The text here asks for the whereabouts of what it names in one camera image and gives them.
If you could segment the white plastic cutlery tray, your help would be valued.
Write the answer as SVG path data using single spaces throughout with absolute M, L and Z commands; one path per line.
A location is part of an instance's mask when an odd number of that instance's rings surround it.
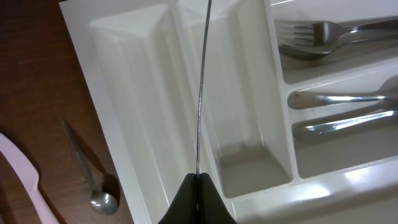
M 64 1 L 60 8 L 135 223 L 157 223 L 196 171 L 208 1 Z M 314 62 L 281 55 L 275 20 L 391 18 L 396 1 L 213 1 L 200 170 L 238 223 L 396 223 L 397 121 L 321 139 L 292 125 L 380 102 L 295 110 L 295 91 L 369 93 L 397 76 L 397 41 Z

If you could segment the steel fork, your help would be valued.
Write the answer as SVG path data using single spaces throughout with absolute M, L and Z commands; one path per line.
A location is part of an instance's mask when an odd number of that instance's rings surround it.
M 314 61 L 327 57 L 347 45 L 366 44 L 387 40 L 397 40 L 397 30 L 390 31 L 364 31 L 356 34 L 343 35 L 336 44 L 330 47 L 304 47 L 282 44 L 278 46 L 279 53 L 297 60 Z
M 284 44 L 294 47 L 329 48 L 340 44 L 383 40 L 397 36 L 397 18 L 348 22 L 276 19 L 275 28 Z

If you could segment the large steel spoon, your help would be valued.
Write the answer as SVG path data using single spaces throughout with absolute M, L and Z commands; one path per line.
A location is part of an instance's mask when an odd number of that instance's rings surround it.
M 316 108 L 321 106 L 340 105 L 345 103 L 386 102 L 397 104 L 397 76 L 386 80 L 374 92 L 369 93 L 320 93 L 295 91 L 287 98 L 287 104 L 295 110 Z
M 321 139 L 362 131 L 391 121 L 397 121 L 397 107 L 369 106 L 294 123 L 292 135 L 296 139 Z

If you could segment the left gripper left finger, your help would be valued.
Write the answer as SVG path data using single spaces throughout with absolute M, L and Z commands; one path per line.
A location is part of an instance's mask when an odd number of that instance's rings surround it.
M 159 224 L 192 224 L 195 223 L 197 190 L 196 175 L 187 174 L 183 179 L 169 209 Z

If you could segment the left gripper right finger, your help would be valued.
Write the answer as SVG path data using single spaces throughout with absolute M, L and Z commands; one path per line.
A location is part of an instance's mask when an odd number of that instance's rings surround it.
M 197 180 L 197 223 L 237 224 L 207 173 L 201 173 Z

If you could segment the pink plastic knife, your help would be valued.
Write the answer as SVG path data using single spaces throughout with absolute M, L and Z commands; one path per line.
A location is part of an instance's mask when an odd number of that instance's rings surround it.
M 39 174 L 37 170 L 25 154 L 3 134 L 1 134 L 1 153 L 22 182 L 41 223 L 59 224 L 59 221 L 40 193 L 38 187 Z

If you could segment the small teaspoon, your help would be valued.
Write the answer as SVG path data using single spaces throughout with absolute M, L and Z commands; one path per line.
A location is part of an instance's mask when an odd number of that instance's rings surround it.
M 78 165 L 80 166 L 82 174 L 91 189 L 89 201 L 90 207 L 95 212 L 102 215 L 114 215 L 119 208 L 118 201 L 113 195 L 104 192 L 94 180 L 91 168 L 89 167 L 88 161 L 81 150 L 78 140 L 73 134 L 70 125 L 65 120 L 62 120 L 62 129 L 70 145 L 72 153 L 75 156 Z
M 205 76 L 205 60 L 206 60 L 206 45 L 208 40 L 208 30 L 210 23 L 212 0 L 208 0 L 206 9 L 205 30 L 203 35 L 203 47 L 201 53 L 201 67 L 200 67 L 200 85 L 198 92 L 198 108 L 197 108 L 197 148 L 196 148 L 196 176 L 200 176 L 200 141 L 201 141 L 201 114 L 202 114 L 202 101 L 203 101 L 203 85 Z

